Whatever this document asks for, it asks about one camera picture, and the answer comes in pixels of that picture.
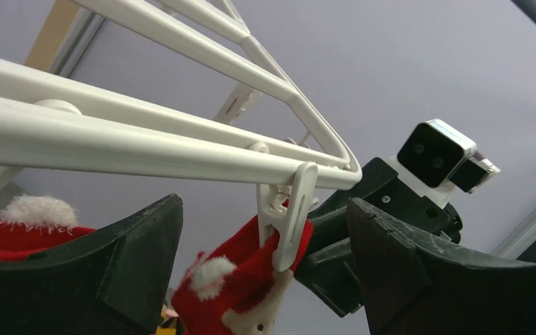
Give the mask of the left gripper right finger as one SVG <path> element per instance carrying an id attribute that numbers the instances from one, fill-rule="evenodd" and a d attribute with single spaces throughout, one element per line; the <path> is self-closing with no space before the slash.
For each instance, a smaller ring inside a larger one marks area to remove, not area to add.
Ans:
<path id="1" fill-rule="evenodd" d="M 372 334 L 476 334 L 490 275 L 518 263 L 459 246 L 348 201 L 352 255 Z"/>

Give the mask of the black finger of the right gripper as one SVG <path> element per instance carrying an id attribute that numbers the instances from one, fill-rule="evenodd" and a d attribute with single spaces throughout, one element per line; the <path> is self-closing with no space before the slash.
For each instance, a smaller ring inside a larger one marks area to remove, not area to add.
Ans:
<path id="1" fill-rule="evenodd" d="M 309 216 L 313 235 L 295 272 L 308 288 L 338 317 L 357 312 L 362 294 L 355 271 L 346 222 L 346 207 Z"/>

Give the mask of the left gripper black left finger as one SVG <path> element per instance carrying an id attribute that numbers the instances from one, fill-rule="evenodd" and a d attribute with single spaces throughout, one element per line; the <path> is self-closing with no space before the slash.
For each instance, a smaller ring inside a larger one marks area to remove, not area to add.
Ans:
<path id="1" fill-rule="evenodd" d="M 183 225 L 182 201 L 168 195 L 65 245 L 31 256 L 39 282 L 25 310 L 46 333 L 153 334 Z"/>

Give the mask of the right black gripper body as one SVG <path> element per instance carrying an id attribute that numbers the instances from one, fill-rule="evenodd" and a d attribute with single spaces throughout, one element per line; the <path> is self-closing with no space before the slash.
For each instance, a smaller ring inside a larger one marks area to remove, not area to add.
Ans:
<path id="1" fill-rule="evenodd" d="M 398 172 L 381 158 L 362 168 L 362 180 L 349 190 L 337 190 L 309 213 L 314 232 L 310 245 L 328 246 L 349 237 L 346 207 L 350 198 L 361 198 L 405 223 L 457 244 L 463 224 L 451 204 L 438 207 L 418 196 L 399 179 Z"/>

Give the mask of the red santa sock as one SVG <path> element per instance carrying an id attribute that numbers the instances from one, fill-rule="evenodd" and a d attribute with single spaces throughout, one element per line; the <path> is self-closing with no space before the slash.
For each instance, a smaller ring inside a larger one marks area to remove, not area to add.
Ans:
<path id="1" fill-rule="evenodd" d="M 282 272 L 272 266 L 278 234 L 261 245 L 256 217 L 212 253 L 199 253 L 171 299 L 186 334 L 270 334 L 312 234 L 307 221 L 297 256 Z"/>
<path id="2" fill-rule="evenodd" d="M 82 227 L 67 202 L 19 195 L 0 211 L 0 262 L 18 262 L 94 232 Z"/>

